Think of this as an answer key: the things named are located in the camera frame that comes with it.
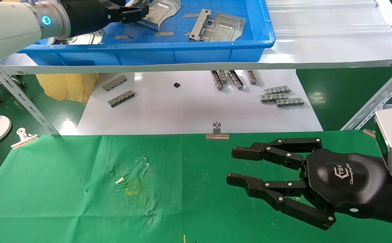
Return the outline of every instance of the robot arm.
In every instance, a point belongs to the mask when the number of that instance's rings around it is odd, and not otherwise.
[[[112,22],[140,21],[148,11],[126,7],[125,0],[0,2],[0,60],[43,38],[64,40]]]

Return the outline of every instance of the green cloth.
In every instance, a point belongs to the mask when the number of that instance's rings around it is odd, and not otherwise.
[[[359,131],[138,136],[51,136],[13,150],[0,168],[0,242],[390,242],[392,224],[337,214],[329,231],[229,186],[229,172],[297,180],[270,162],[236,160],[233,146],[320,137],[340,153],[378,156]]]

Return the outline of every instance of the stamped metal part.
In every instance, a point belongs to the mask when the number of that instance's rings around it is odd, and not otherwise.
[[[27,134],[26,130],[24,128],[17,129],[16,134],[19,136],[20,141],[11,145],[12,149],[17,149],[17,148],[19,148],[25,144],[28,144],[38,138],[37,134],[35,134],[35,135]]]
[[[227,83],[227,72],[225,70],[217,70],[217,73],[219,74],[219,77],[222,82]]]
[[[301,98],[290,98],[284,100],[276,100],[277,107],[283,106],[302,106],[304,105],[304,100]]]
[[[156,36],[172,36],[175,33],[173,31],[166,31],[166,32],[156,32]]]
[[[222,12],[202,9],[190,34],[195,42],[230,42],[243,34],[246,20]]]
[[[256,81],[258,81],[253,70],[247,70],[247,76],[249,77],[250,84],[256,84]]]
[[[280,86],[275,88],[264,89],[264,94],[280,94],[280,93],[289,93],[291,89],[287,86]]]
[[[127,78],[125,77],[125,75],[121,75],[121,76],[115,78],[114,80],[108,82],[107,84],[103,85],[103,89],[105,91],[109,91],[111,89],[116,88],[117,86],[119,86],[120,84],[122,84],[125,81],[127,81]]]
[[[222,90],[223,89],[223,83],[222,80],[219,76],[219,73],[216,70],[211,70],[211,77],[213,77],[214,80],[214,84],[216,85],[218,90]]]
[[[82,34],[65,40],[57,40],[54,37],[48,38],[47,45],[97,45],[103,40],[104,30]]]
[[[284,100],[287,98],[288,97],[286,96],[286,94],[270,94],[270,95],[261,95],[260,96],[260,100],[263,103],[272,102],[275,100]]]
[[[115,106],[119,105],[120,103],[123,103],[124,101],[126,101],[130,98],[133,98],[134,95],[135,95],[135,93],[133,91],[129,90],[129,91],[123,93],[122,95],[111,99],[110,101],[108,101],[108,103],[111,107],[115,107]]]
[[[149,6],[149,13],[136,23],[160,31],[163,21],[172,17],[181,8],[181,0],[131,0],[125,6]]]
[[[183,14],[182,15],[182,17],[183,18],[197,18],[197,17],[199,17],[199,14],[198,13],[185,13],[185,14]]]
[[[235,70],[229,70],[228,73],[229,73],[230,78],[232,79],[232,82],[235,84],[235,86],[238,89],[242,89],[244,87],[244,84],[243,84],[243,82],[241,82],[241,79],[238,77]]]
[[[220,124],[218,121],[213,123],[213,134],[206,134],[205,139],[206,140],[229,140],[230,135],[222,134],[222,131],[220,129],[221,126],[222,124]]]

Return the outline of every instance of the logo on robotic hand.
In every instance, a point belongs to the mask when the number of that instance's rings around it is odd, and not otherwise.
[[[345,179],[346,177],[351,177],[349,180],[349,183],[351,185],[354,184],[354,173],[352,173],[352,168],[349,166],[349,164],[346,164],[347,168],[343,168],[341,165],[337,165],[337,167],[334,167],[334,174],[339,177],[340,179]]]

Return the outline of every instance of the robotic hand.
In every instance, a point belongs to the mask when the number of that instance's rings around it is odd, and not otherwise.
[[[125,0],[0,2],[0,60],[44,38],[65,40],[112,22],[140,21],[148,12],[148,6],[125,6]]]
[[[310,152],[305,159],[295,154]],[[334,153],[322,148],[322,140],[316,137],[234,147],[232,157],[300,169],[297,181],[263,181],[237,174],[226,178],[229,185],[243,187],[249,197],[263,199],[298,220],[323,230],[336,222],[335,213],[392,222],[392,176],[381,157]],[[301,195],[314,207],[287,198]]]

